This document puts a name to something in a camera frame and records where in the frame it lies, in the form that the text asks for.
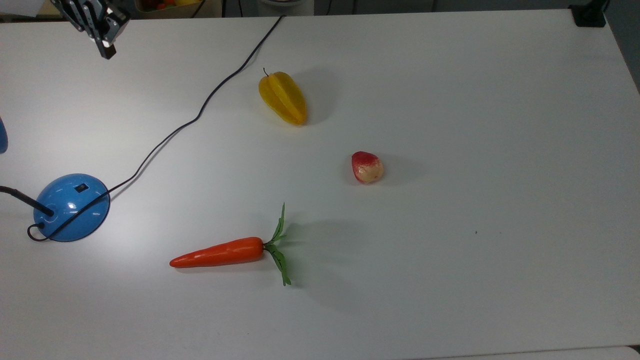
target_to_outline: black wire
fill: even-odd
[[[153,150],[151,150],[151,152],[147,155],[147,157],[142,161],[142,163],[140,164],[140,166],[138,167],[138,169],[136,170],[136,172],[128,179],[126,179],[125,181],[121,182],[120,184],[117,184],[116,186],[110,188],[109,190],[107,190],[106,192],[100,194],[98,197],[96,197],[95,199],[93,199],[91,202],[89,202],[87,205],[85,205],[84,207],[82,207],[80,210],[78,210],[77,213],[73,214],[73,216],[71,216],[69,219],[67,219],[67,221],[65,221],[64,223],[62,223],[62,225],[60,225],[56,230],[53,231],[53,233],[51,233],[51,235],[47,236],[44,239],[36,239],[34,238],[31,233],[30,230],[32,227],[34,226],[38,226],[39,228],[41,228],[41,224],[33,224],[31,226],[29,226],[29,228],[27,229],[27,233],[29,234],[29,237],[32,240],[35,241],[44,241],[47,239],[51,239],[53,236],[55,236],[56,234],[58,234],[60,231],[62,231],[62,229],[64,229],[67,225],[69,225],[72,221],[74,221],[78,216],[80,216],[82,213],[84,213],[86,210],[88,210],[90,207],[92,207],[93,205],[96,205],[100,200],[102,200],[103,197],[109,195],[110,193],[112,193],[113,191],[115,191],[116,189],[120,188],[121,186],[127,184],[128,182],[132,181],[133,179],[135,179],[138,174],[140,173],[140,170],[142,170],[142,168],[147,164],[147,161],[149,160],[149,158],[152,157],[152,155],[156,152],[156,150],[162,146],[164,143],[167,142],[167,140],[169,140],[173,135],[176,135],[177,133],[180,132],[180,130],[184,129],[185,127],[193,124],[194,122],[198,121],[200,119],[200,117],[202,116],[202,113],[204,112],[205,108],[207,107],[209,100],[211,100],[211,97],[213,97],[213,95],[218,92],[218,90],[227,82],[229,81],[232,77],[238,75],[242,70],[244,70],[244,68],[246,67],[246,64],[249,63],[249,61],[251,60],[251,58],[253,58],[253,55],[258,51],[258,49],[260,49],[260,46],[262,46],[262,44],[267,40],[267,38],[269,37],[269,35],[273,32],[273,30],[276,28],[276,26],[278,26],[278,24],[280,23],[280,21],[282,21],[282,18],[284,18],[285,15],[281,15],[278,20],[275,22],[275,24],[273,24],[273,26],[271,27],[271,29],[269,29],[269,31],[267,32],[266,35],[264,35],[264,37],[262,38],[262,40],[260,40],[260,42],[258,43],[258,45],[255,46],[255,48],[253,49],[253,51],[251,52],[251,54],[249,54],[249,57],[247,57],[247,59],[244,61],[244,63],[233,73],[231,73],[231,75],[227,76],[222,82],[220,82],[220,84],[218,84],[218,86],[216,86],[215,89],[213,89],[213,91],[209,94],[209,96],[207,97],[207,99],[204,101],[202,107],[200,108],[200,111],[198,112],[198,115],[191,121],[181,125],[180,127],[178,127],[176,130],[173,130],[173,132],[171,132],[166,138],[164,138],[164,140],[162,140],[161,142],[159,142],[154,148]]]
[[[206,1],[206,0],[202,0],[202,1],[200,2],[200,6],[198,6],[198,8],[196,9],[196,11],[193,13],[193,15],[191,16],[191,19],[193,19],[194,17],[196,17],[196,15],[198,15],[198,12],[199,12],[199,11],[200,11],[200,9],[202,8],[202,5],[204,5],[204,2],[205,2],[205,1]]]

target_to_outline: orange carrot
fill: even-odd
[[[252,236],[242,238],[228,243],[207,247],[179,256],[169,262],[174,268],[193,268],[199,266],[220,266],[239,263],[247,263],[262,258],[262,253],[268,251],[276,262],[278,269],[282,272],[282,284],[291,285],[291,280],[287,276],[287,263],[284,255],[276,248],[276,241],[281,240],[286,235],[282,234],[284,228],[284,204],[282,204],[282,214],[278,219],[278,227],[271,240],[266,243],[262,239]]]
[[[262,257],[263,246],[260,238],[238,239],[182,255],[171,260],[169,265],[174,268],[194,268],[247,263]]]

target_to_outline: toy fruit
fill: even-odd
[[[247,263],[262,259],[263,252],[268,252],[276,262],[276,266],[282,273],[282,284],[291,285],[291,280],[287,275],[287,263],[284,255],[276,248],[275,243],[286,235],[282,234],[284,228],[284,204],[282,204],[282,214],[278,219],[278,226],[271,240],[266,243],[262,239],[252,236],[242,238],[228,243],[222,243],[206,249],[197,250],[179,256],[169,262],[174,268],[194,268],[199,266],[220,266]]]
[[[363,184],[378,180],[385,173],[379,157],[365,151],[358,151],[351,155],[353,175]]]
[[[262,100],[282,120],[298,126],[307,121],[305,97],[288,74],[280,71],[268,74],[260,80],[258,91]]]

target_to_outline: white table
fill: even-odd
[[[0,184],[114,186],[275,19],[0,24]],[[310,118],[257,92],[286,71]],[[416,359],[640,343],[640,96],[568,10],[286,18],[74,243],[0,202],[2,359]],[[362,186],[355,151],[387,174]],[[271,259],[178,271],[243,236]]]

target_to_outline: blue object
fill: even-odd
[[[3,154],[8,146],[9,139],[6,137],[6,129],[4,128],[2,118],[0,117],[0,154]]]
[[[37,199],[39,203],[53,210],[53,216],[48,217],[34,209],[33,220],[36,224],[44,224],[40,232],[49,237],[60,225],[106,191],[107,188],[102,181],[93,176],[70,174],[59,177],[47,185]],[[110,203],[111,198],[107,194],[55,234],[51,240],[76,241],[88,236],[107,217]]]

